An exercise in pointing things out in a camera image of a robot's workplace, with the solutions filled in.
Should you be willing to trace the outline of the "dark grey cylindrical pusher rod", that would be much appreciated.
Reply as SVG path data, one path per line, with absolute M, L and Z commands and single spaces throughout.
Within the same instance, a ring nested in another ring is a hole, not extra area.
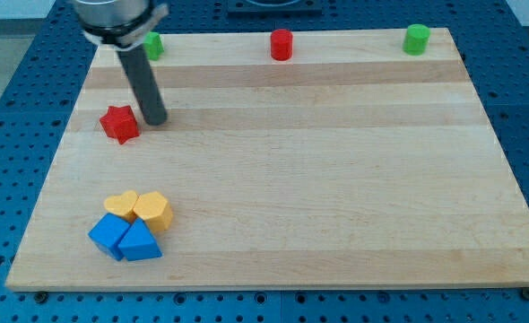
M 117 57 L 145 123 L 150 126 L 164 124 L 168 120 L 168 113 L 143 46 L 139 45 L 131 50 L 118 51 Z

